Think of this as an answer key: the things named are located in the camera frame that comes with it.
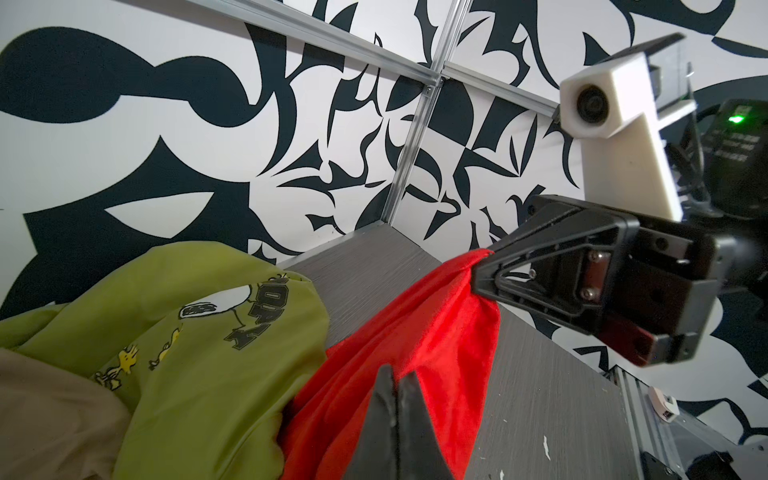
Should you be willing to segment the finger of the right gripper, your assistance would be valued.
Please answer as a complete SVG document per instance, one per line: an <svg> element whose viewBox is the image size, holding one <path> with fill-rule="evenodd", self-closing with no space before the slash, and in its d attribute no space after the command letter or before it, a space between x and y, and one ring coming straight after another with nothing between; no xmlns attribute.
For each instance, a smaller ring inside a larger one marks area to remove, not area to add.
<svg viewBox="0 0 768 480"><path fill-rule="evenodd" d="M639 231L637 214L557 195L535 198L532 208L522 226L490 247L489 280L524 264L591 251L611 255L604 280L616 279Z"/></svg>
<svg viewBox="0 0 768 480"><path fill-rule="evenodd" d="M612 236L571 236L539 245L520 240L476 264L471 289L560 326L597 335L628 247L626 240Z"/></svg>

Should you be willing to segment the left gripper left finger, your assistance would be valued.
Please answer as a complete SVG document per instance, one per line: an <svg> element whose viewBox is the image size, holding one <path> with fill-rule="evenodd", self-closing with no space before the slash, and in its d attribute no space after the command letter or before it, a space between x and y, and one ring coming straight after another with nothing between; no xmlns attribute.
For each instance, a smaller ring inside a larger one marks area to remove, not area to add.
<svg viewBox="0 0 768 480"><path fill-rule="evenodd" d="M397 478L397 390L392 367L383 365L377 372L358 443L343 479Z"/></svg>

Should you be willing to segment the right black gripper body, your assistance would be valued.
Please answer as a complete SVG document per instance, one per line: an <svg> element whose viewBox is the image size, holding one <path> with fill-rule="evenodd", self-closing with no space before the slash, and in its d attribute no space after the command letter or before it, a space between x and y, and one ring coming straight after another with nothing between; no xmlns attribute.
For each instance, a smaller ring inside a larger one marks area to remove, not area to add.
<svg viewBox="0 0 768 480"><path fill-rule="evenodd" d="M692 359L736 256L736 238L640 216L597 338L639 367Z"/></svg>

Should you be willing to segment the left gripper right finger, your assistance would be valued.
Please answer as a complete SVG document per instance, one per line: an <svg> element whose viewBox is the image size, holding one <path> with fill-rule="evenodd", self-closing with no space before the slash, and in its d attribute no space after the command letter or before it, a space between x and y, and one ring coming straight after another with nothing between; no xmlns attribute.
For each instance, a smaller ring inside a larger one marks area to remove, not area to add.
<svg viewBox="0 0 768 480"><path fill-rule="evenodd" d="M418 376L397 386L397 478L453 480L437 440Z"/></svg>

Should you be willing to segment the red cloth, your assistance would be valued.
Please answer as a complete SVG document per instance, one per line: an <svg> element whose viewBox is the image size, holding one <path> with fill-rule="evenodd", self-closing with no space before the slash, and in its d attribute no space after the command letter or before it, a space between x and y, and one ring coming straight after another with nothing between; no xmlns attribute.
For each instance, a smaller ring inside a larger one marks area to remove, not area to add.
<svg viewBox="0 0 768 480"><path fill-rule="evenodd" d="M417 377L438 452L464 477L482 423L500 331L498 305L471 291L473 267L491 254L451 259L331 347L289 404L278 443L285 479L339 479L353 458L374 382Z"/></svg>

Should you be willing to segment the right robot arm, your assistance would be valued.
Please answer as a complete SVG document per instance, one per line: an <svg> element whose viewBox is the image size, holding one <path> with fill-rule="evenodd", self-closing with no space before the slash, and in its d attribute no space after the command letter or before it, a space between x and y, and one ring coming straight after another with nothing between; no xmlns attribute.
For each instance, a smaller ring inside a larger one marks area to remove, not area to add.
<svg viewBox="0 0 768 480"><path fill-rule="evenodd" d="M767 105L707 108L704 167L683 221L556 195L473 269L472 291L593 335L638 366L691 359L718 294L767 294Z"/></svg>

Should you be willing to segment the beige cloth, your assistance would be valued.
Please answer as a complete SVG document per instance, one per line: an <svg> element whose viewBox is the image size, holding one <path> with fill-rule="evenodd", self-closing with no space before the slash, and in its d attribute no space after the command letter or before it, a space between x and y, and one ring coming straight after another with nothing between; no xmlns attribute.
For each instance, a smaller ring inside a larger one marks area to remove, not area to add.
<svg viewBox="0 0 768 480"><path fill-rule="evenodd" d="M1 351L3 479L110 479L129 421L92 381Z"/></svg>

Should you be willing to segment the green printed t-shirt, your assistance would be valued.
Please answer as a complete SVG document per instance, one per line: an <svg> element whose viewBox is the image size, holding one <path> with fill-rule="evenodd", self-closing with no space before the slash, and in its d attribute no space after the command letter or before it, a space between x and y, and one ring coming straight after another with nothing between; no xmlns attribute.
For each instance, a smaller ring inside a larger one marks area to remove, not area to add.
<svg viewBox="0 0 768 480"><path fill-rule="evenodd" d="M308 278L196 241L3 320L1 344L123 402L118 479L277 479L284 408L325 361L328 328Z"/></svg>

